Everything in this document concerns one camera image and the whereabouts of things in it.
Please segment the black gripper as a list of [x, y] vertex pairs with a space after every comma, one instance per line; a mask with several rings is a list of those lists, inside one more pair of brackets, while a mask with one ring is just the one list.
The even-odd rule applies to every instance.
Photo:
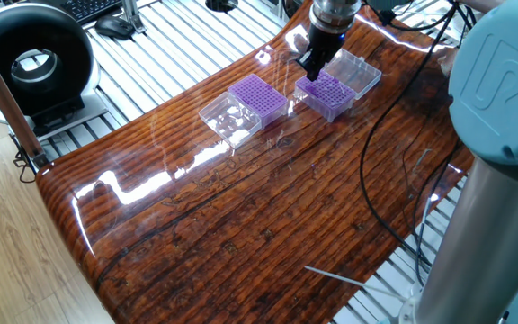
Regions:
[[309, 81], [315, 81], [320, 71], [336, 52], [344, 45], [345, 33], [329, 33], [311, 25], [309, 27], [309, 45], [305, 53], [298, 55], [295, 61], [306, 71]]

